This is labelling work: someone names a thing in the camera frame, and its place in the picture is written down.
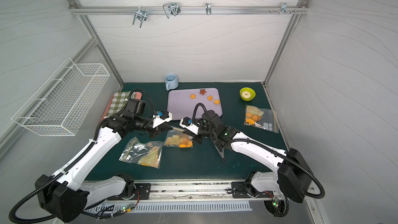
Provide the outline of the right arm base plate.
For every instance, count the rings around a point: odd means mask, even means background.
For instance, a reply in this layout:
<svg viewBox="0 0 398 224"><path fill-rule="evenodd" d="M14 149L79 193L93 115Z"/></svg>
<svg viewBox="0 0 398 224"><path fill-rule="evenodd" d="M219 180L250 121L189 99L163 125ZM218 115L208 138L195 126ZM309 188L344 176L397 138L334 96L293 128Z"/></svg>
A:
<svg viewBox="0 0 398 224"><path fill-rule="evenodd" d="M250 183L243 181L231 182L231 190L234 199L257 198L259 196L259 192Z"/></svg>

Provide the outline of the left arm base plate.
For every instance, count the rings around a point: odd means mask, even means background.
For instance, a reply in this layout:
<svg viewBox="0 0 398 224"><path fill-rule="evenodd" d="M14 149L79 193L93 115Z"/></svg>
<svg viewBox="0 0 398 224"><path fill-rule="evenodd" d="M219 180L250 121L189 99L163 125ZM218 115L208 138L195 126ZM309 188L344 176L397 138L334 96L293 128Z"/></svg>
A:
<svg viewBox="0 0 398 224"><path fill-rule="evenodd" d="M151 184L149 183L127 183L122 193L107 198L108 201L148 200Z"/></svg>

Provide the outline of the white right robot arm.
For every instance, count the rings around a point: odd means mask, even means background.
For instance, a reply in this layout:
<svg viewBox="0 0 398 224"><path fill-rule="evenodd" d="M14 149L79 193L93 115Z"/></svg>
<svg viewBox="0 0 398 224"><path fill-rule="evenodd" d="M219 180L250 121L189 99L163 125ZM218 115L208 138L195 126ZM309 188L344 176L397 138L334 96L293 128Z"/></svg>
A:
<svg viewBox="0 0 398 224"><path fill-rule="evenodd" d="M322 199L325 189L315 177L303 155L296 149L283 150L256 141L242 131L225 125L214 111L205 110L197 119L184 117L180 126L187 130L200 143L202 138L210 139L222 159L224 151L241 153L269 168L272 176L262 172L252 172L244 181L244 193L257 198L262 192L277 191L296 203L306 197Z"/></svg>

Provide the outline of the lavender plastic tray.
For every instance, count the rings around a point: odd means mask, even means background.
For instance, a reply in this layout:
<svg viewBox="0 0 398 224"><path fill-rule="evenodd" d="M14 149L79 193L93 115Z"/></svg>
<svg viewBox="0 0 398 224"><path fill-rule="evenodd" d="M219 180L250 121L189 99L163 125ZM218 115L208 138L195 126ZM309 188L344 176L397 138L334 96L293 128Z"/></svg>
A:
<svg viewBox="0 0 398 224"><path fill-rule="evenodd" d="M169 92L167 110L172 113L172 120L181 120L184 117L192 117L195 106L198 103L205 105L208 111L212 110L219 116L222 116L222 106L220 104L214 104L214 100L219 100L219 91L216 88L203 88L206 90L204 95L200 94L201 89L184 89L184 90L173 90ZM195 94L196 98L192 99L191 94ZM212 96L213 99L209 101L208 96Z"/></svg>

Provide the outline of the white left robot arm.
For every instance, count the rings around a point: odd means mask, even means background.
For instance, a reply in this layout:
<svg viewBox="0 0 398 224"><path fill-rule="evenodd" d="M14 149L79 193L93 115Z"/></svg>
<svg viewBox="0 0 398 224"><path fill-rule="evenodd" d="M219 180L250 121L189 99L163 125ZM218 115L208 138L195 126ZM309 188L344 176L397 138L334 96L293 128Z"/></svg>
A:
<svg viewBox="0 0 398 224"><path fill-rule="evenodd" d="M168 124L172 113L167 110L154 111L152 117L144 118L146 102L130 95L123 108L114 115L99 122L94 137L67 164L51 176L42 175L35 182L35 190L21 199L10 210L8 218L15 224L36 224L58 218L69 223L82 214L88 206L109 197L132 194L134 183L122 176L114 176L99 181L89 187L84 180L101 159L127 134L144 131L155 137L163 131L171 130ZM17 216L17 210L37 196L42 209L48 216L24 219Z"/></svg>

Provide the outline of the clear zip bag underneath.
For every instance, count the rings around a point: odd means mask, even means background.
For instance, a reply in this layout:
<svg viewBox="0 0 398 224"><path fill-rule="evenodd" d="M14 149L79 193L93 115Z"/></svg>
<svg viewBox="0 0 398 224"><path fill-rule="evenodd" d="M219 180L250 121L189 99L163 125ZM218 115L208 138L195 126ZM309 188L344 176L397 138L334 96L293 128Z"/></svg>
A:
<svg viewBox="0 0 398 224"><path fill-rule="evenodd" d="M172 128L168 131L163 146L191 148L193 147L193 137L185 134L181 128Z"/></svg>

